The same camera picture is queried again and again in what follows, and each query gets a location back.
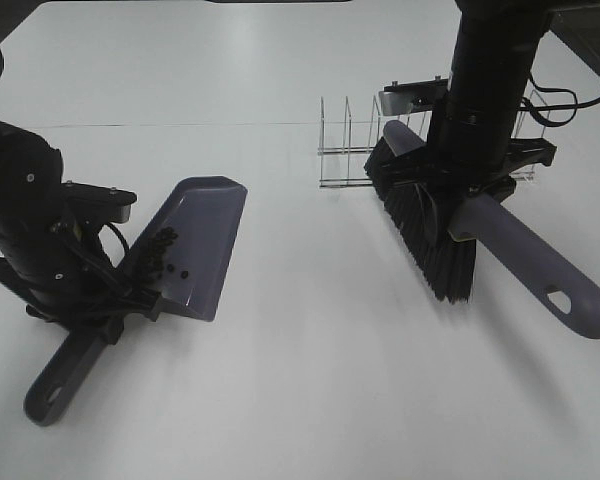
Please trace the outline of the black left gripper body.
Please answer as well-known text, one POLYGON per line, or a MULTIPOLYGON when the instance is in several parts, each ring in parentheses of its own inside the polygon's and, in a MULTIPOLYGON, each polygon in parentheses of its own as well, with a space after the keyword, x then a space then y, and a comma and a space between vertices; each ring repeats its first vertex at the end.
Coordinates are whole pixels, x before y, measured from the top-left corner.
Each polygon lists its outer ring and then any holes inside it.
POLYGON ((118 269, 56 269, 24 277, 27 313, 69 331, 94 331, 109 344, 122 334, 124 319, 157 319, 160 294, 118 269))

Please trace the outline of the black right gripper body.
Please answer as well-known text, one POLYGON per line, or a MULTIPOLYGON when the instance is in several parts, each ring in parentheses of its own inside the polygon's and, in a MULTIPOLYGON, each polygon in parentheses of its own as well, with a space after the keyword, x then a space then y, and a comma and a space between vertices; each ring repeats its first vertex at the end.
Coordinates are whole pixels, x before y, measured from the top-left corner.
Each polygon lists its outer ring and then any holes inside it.
POLYGON ((544 138, 512 139, 504 160, 498 168, 463 166, 459 163, 436 160, 419 137, 405 153, 393 152, 384 137, 377 142, 377 195, 385 200, 393 188, 406 185, 487 186, 508 177, 528 165, 552 165, 557 147, 544 138))

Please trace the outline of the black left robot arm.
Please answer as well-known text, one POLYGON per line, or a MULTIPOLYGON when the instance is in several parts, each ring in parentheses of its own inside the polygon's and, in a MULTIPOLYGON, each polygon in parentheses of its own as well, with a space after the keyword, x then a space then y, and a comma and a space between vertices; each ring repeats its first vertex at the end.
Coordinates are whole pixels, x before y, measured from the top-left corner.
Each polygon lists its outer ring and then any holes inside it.
POLYGON ((29 315, 116 343, 126 316, 154 321, 159 293, 114 265, 99 233, 128 221, 135 193, 65 182, 61 152, 0 121, 0 284, 29 315))

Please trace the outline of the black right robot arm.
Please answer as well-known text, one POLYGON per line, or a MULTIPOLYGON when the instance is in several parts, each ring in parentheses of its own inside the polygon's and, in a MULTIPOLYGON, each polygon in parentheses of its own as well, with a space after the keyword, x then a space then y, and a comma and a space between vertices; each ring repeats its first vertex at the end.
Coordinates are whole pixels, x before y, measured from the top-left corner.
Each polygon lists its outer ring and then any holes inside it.
POLYGON ((511 133, 551 8, 543 1, 457 6, 461 19, 448 77, 396 83, 380 93, 387 116, 432 114, 423 145, 388 155, 384 138, 374 149, 365 171, 380 196, 409 184, 482 187, 522 164, 511 133))

